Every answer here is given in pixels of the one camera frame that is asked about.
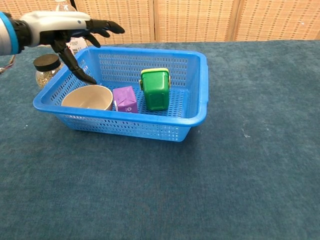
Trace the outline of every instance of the robotic hand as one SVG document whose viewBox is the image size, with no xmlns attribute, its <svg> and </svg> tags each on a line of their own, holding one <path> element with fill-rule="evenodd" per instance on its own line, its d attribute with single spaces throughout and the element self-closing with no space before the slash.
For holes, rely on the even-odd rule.
<svg viewBox="0 0 320 240">
<path fill-rule="evenodd" d="M 19 54 L 25 47 L 51 45 L 79 80 L 97 84 L 96 80 L 79 67 L 66 43 L 71 37 L 84 37 L 100 48 L 100 43 L 92 33 L 109 38 L 107 31 L 115 34 L 125 32 L 113 21 L 91 19 L 88 14 L 78 11 L 33 11 L 19 20 L 12 19 L 9 13 L 0 12 L 0 56 Z"/>
</svg>

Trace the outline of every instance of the jar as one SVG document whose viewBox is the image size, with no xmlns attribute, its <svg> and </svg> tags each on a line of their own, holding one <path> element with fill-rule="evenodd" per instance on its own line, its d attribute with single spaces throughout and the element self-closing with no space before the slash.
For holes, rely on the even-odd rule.
<svg viewBox="0 0 320 240">
<path fill-rule="evenodd" d="M 59 57 L 55 54 L 39 56 L 33 61 L 33 65 L 36 69 L 35 80 L 41 89 L 43 89 L 53 76 L 63 67 Z"/>
</svg>

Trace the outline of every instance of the purple box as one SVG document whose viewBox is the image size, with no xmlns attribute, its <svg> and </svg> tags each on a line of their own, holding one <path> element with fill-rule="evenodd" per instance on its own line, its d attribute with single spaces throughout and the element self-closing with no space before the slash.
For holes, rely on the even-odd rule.
<svg viewBox="0 0 320 240">
<path fill-rule="evenodd" d="M 132 86 L 115 88 L 112 93 L 116 111 L 138 113 L 137 99 Z"/>
</svg>

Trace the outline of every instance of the green plastic container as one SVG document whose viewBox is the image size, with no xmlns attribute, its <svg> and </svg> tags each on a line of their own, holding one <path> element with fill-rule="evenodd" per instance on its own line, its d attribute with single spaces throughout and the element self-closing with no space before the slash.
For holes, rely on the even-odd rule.
<svg viewBox="0 0 320 240">
<path fill-rule="evenodd" d="M 167 68 L 141 71 L 140 87 L 149 111 L 167 110 L 169 107 L 170 74 Z"/>
</svg>

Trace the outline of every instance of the bottle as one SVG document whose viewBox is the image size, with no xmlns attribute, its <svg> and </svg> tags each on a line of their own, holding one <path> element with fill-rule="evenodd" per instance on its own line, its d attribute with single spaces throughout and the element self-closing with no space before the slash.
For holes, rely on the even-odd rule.
<svg viewBox="0 0 320 240">
<path fill-rule="evenodd" d="M 45 54 L 37 57 L 33 61 L 36 69 L 35 81 L 43 89 L 45 85 L 53 78 L 54 75 L 64 66 L 57 55 Z"/>
<path fill-rule="evenodd" d="M 55 2 L 58 3 L 55 8 L 56 12 L 76 12 L 77 11 L 66 0 L 55 0 Z M 83 37 L 72 37 L 70 42 L 67 42 L 66 45 L 71 50 L 73 55 L 75 55 L 81 49 L 84 49 L 88 46 L 86 40 Z"/>
</svg>

